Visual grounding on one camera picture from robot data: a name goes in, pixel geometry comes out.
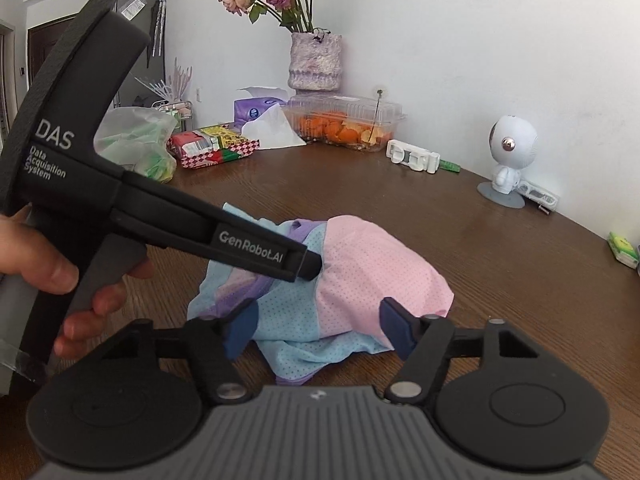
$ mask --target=paper note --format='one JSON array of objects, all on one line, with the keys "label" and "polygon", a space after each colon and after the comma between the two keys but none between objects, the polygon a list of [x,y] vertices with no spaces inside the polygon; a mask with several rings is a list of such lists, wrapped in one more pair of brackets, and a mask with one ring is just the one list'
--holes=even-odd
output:
[{"label": "paper note", "polygon": [[133,0],[127,7],[125,7],[122,11],[122,15],[127,18],[129,21],[133,20],[140,10],[145,8],[146,3],[143,0]]}]

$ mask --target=vase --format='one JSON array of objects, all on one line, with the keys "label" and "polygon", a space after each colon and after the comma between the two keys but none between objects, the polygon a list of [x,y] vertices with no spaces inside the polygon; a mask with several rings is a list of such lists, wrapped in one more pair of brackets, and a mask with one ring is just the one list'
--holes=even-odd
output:
[{"label": "vase", "polygon": [[291,35],[289,86],[294,90],[332,91],[342,79],[342,36],[294,32]]}]

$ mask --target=plastic bag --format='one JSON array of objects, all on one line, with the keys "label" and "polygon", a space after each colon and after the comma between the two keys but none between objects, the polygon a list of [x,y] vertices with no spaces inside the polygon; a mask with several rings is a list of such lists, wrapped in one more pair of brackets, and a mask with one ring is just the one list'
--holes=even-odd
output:
[{"label": "plastic bag", "polygon": [[177,121],[154,108],[123,107],[109,110],[94,137],[95,151],[129,171],[168,182],[176,162],[166,142]]}]

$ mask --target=folded fabric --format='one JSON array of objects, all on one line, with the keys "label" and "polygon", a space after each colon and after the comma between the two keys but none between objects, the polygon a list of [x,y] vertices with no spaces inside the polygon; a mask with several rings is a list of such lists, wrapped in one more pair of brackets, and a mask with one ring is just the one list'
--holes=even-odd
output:
[{"label": "folded fabric", "polygon": [[322,255],[311,282],[281,282],[210,262],[188,317],[222,317],[245,298],[257,300],[254,339],[279,383],[302,384],[351,353],[391,350],[378,317],[393,297],[414,316],[446,316],[453,293],[421,256],[384,229],[354,216],[276,225],[226,204],[226,211],[287,235]]}]

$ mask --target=wooden table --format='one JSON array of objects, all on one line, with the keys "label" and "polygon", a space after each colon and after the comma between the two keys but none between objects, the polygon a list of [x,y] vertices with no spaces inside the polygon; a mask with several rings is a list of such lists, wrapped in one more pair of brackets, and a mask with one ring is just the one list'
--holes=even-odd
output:
[{"label": "wooden table", "polygon": [[[613,258],[604,240],[559,214],[533,206],[508,210],[476,191],[472,173],[415,173],[381,154],[331,146],[260,152],[237,162],[178,171],[173,185],[216,205],[229,201],[276,222],[352,214],[373,221],[420,253],[449,282],[450,313],[480,328],[507,318],[593,381],[611,411],[597,466],[613,480],[640,471],[640,278]],[[109,334],[137,317],[180,326],[206,262],[150,250],[154,279],[129,280],[130,300]],[[477,364],[460,360],[452,375]],[[186,374],[182,364],[168,365]],[[254,390],[273,384],[255,346],[238,367]],[[311,384],[383,388],[400,361],[392,352],[354,355],[324,368]],[[0,478],[22,480],[39,464],[24,427],[24,404],[0,400]]]}]

